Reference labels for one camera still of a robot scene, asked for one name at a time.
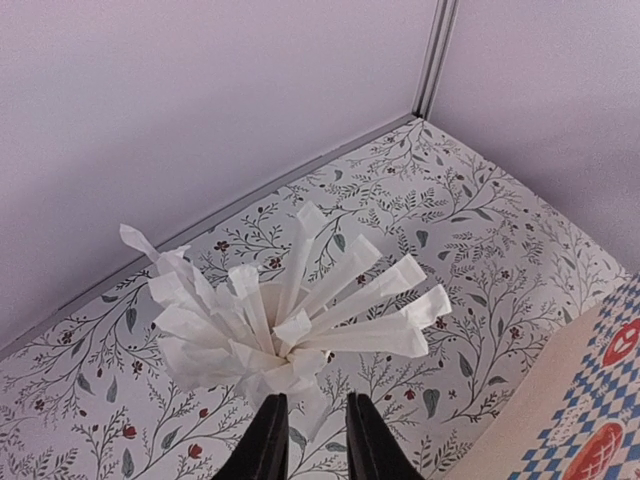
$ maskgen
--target table surface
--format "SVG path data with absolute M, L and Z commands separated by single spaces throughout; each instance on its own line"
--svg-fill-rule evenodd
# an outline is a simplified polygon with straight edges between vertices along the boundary
M 441 283 L 453 313 L 427 329 L 431 354 L 337 354 L 319 375 L 331 414 L 317 438 L 290 415 L 290 478 L 347 478 L 346 394 L 366 393 L 425 478 L 442 478 L 509 400 L 549 335 L 625 275 L 598 245 L 513 177 L 415 120 L 287 186 L 193 242 L 214 284 L 259 262 L 277 280 L 295 213 L 330 221 L 313 282 L 364 234 L 385 255 L 349 291 L 411 253 L 420 288 L 371 308 L 392 312 Z M 209 478 L 252 413 L 232 386 L 181 392 L 164 373 L 143 270 L 4 359 L 0 478 Z

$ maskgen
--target floral tablecloth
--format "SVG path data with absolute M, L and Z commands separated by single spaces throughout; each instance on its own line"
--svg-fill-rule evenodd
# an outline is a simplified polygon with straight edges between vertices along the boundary
M 442 283 L 453 313 L 426 331 L 431 355 L 332 356 L 320 384 L 331 413 L 311 442 L 291 413 L 290 478 L 347 478 L 344 407 L 371 396 L 425 478 L 441 478 L 509 400 L 555 329 L 624 275 L 584 233 L 507 173 L 415 120 L 280 188 L 195 239 L 187 256 L 212 283 L 260 262 L 277 279 L 294 214 L 330 222 L 307 280 L 363 233 L 385 257 L 352 290 L 411 253 L 426 284 L 371 308 L 380 316 Z M 251 419 L 230 386 L 181 392 L 163 371 L 148 270 L 0 363 L 0 478 L 205 479 Z

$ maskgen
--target metal trim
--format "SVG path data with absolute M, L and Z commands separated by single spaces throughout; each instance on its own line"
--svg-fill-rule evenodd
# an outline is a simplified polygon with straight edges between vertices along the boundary
M 389 133 L 402 125 L 406 125 L 410 121 L 415 120 L 415 118 L 416 116 L 413 114 L 404 115 L 397 120 L 387 123 L 382 127 L 376 128 L 375 130 L 362 135 L 361 137 L 358 137 L 355 140 L 352 140 L 351 142 L 348 142 L 325 155 L 321 155 L 317 158 L 314 158 L 313 160 L 310 160 L 304 165 L 301 165 L 300 167 L 291 170 L 290 172 L 276 178 L 275 180 L 270 181 L 266 185 L 258 188 L 257 190 L 254 190 L 248 195 L 245 195 L 239 200 L 236 200 L 233 203 L 222 208 L 221 210 L 218 210 L 217 212 L 209 215 L 192 227 L 189 227 L 188 229 L 171 237 L 166 242 L 157 245 L 156 248 L 160 251 L 166 251 L 173 250 L 174 248 L 177 248 L 181 245 L 185 245 L 194 238 L 211 230 L 221 222 L 236 215 L 245 208 L 253 205 L 261 198 L 264 198 L 267 195 L 275 192 L 279 188 L 307 175 L 308 173 L 313 172 L 314 170 L 317 170 L 318 168 L 353 150 L 362 147 L 363 145 L 366 145 L 372 140 L 381 137 L 385 133 Z M 147 259 L 147 257 L 141 255 L 133 262 L 110 274 L 104 280 L 101 280 L 98 283 L 92 285 L 87 290 L 76 296 L 73 300 L 56 310 L 49 318 L 40 322 L 35 327 L 20 335 L 6 347 L 0 349 L 0 360 L 6 358 L 12 353 L 17 352 L 31 340 L 38 337 L 39 335 L 42 335 L 63 318 L 71 315 L 74 312 L 77 312 L 80 308 L 84 307 L 86 304 L 94 300 L 98 295 L 110 290 L 122 280 L 133 275 L 136 272 L 139 272 L 149 265 L 151 265 L 151 262 Z
M 458 0 L 438 0 L 413 114 L 429 119 L 458 11 Z

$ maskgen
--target red oval print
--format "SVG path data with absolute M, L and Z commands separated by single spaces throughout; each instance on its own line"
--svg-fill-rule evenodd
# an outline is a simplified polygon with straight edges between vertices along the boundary
M 624 324 L 614 335 L 607 351 L 604 352 L 602 366 L 608 367 L 620 362 L 636 348 L 638 339 L 640 339 L 640 318 Z
M 602 425 L 580 449 L 562 480 L 595 480 L 607 469 L 622 444 L 624 428 L 610 421 Z

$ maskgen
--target folded paper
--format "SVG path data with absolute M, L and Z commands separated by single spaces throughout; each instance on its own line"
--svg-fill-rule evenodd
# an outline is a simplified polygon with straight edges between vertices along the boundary
M 185 260 L 188 247 L 160 253 L 126 225 L 120 235 L 157 267 L 159 275 L 149 280 L 149 289 L 164 309 L 155 320 L 162 332 L 158 346 L 176 384 L 185 390 L 233 384 L 254 409 L 268 395 L 285 393 L 291 405 L 301 404 L 304 420 L 299 426 L 313 438 L 327 411 L 316 375 L 329 352 L 427 355 L 422 329 L 450 313 L 451 305 L 444 288 L 437 286 L 395 313 L 354 323 L 370 307 L 415 288 L 425 280 L 424 272 L 407 255 L 327 308 L 382 254 L 360 235 L 323 278 L 302 287 L 313 242 L 326 218 L 308 203 L 297 220 L 282 283 L 260 283 L 258 267 L 239 265 L 228 272 L 233 292 L 225 284 L 214 288 Z

